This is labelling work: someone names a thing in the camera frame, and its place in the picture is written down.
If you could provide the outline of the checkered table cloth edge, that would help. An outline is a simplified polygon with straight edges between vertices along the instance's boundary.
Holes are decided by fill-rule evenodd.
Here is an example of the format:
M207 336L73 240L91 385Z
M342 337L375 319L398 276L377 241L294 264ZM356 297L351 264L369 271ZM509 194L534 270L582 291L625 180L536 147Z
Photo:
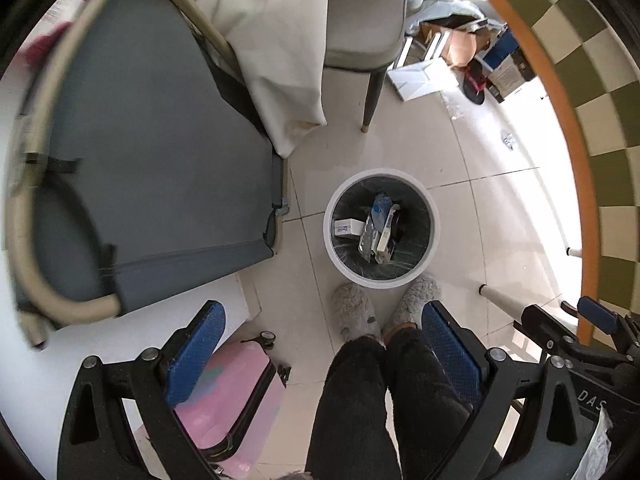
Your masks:
M639 53L615 0L489 0L549 92L570 153L582 292L639 311Z

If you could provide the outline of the beige cloth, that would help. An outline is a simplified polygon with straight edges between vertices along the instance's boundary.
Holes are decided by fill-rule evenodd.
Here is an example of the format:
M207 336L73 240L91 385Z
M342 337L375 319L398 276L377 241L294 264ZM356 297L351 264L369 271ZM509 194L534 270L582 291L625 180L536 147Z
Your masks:
M232 47L270 140L288 157L314 128L326 124L329 0L196 0Z

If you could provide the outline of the grey upholstered chair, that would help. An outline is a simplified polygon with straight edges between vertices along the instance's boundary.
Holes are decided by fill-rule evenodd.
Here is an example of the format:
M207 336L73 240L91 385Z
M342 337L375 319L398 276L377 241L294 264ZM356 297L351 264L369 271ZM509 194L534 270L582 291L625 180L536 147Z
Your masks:
M369 76L361 131L372 122L386 70L404 44L406 0L329 0L324 66Z

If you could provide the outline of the cardboard pieces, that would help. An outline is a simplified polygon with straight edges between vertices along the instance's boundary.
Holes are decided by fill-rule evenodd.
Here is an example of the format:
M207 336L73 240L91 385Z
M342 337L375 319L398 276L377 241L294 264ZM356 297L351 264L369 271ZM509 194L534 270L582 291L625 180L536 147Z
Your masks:
M480 105L486 96L503 102L536 74L508 25L469 18L457 28L413 26L387 78L404 102L457 87Z

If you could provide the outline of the trash inside bin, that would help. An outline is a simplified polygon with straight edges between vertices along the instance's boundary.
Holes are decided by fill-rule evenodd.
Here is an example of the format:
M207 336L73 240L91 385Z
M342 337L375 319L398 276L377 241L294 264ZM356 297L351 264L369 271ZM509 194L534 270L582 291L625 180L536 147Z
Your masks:
M333 234L358 240L359 255L368 263L390 263L399 237L400 205L385 193L378 193L367 219L333 222Z

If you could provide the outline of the person's black trouser legs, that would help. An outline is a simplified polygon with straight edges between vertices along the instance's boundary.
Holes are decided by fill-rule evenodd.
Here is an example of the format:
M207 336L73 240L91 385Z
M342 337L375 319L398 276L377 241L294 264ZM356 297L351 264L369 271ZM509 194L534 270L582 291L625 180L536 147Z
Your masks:
M326 375L306 459L314 479L425 479L470 417L422 330L343 344Z

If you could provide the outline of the left grey slipper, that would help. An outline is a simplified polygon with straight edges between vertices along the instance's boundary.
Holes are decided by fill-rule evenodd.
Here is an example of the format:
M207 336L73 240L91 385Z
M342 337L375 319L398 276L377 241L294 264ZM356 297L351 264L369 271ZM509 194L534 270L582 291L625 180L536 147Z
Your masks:
M338 286L332 295L334 321L341 338L347 342L360 337L381 339L373 304L366 291L355 283Z

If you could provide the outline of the pink suitcase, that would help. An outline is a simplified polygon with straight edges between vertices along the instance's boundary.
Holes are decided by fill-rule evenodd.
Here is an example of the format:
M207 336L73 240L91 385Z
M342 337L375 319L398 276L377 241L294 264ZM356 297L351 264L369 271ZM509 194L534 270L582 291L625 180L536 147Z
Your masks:
M280 412L288 366L268 356L276 335L263 330L224 344L209 357L175 412L198 452L221 479L246 479Z

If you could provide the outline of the grey slipper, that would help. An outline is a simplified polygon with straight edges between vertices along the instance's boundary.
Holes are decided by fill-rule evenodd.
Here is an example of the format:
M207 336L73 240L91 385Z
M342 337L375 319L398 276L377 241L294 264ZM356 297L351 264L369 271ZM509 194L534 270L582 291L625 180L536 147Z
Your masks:
M334 321L341 338L347 342L360 337L381 339L373 304L366 291L355 283L338 286L332 295Z
M388 338L400 326L412 324L422 326L422 311L426 304L442 296L440 285L434 275L425 272L418 276L405 291L398 306L382 329L382 337Z

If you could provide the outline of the right grey slipper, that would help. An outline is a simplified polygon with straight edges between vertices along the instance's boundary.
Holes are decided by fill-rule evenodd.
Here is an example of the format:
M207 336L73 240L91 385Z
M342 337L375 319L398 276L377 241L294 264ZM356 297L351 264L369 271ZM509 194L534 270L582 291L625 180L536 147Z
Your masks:
M422 326L422 311L426 304L442 296L440 285L434 275L425 272L418 276L405 291L398 306L382 329L382 337L388 338L400 326L412 324Z

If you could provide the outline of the white trash bin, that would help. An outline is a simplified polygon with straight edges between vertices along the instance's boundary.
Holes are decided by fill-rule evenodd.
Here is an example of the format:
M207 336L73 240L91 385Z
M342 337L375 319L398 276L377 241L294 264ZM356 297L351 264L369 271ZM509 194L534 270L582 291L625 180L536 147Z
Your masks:
M439 234L432 196L414 177L390 168L361 171L343 182L323 217L334 266L370 289L398 288L421 275Z

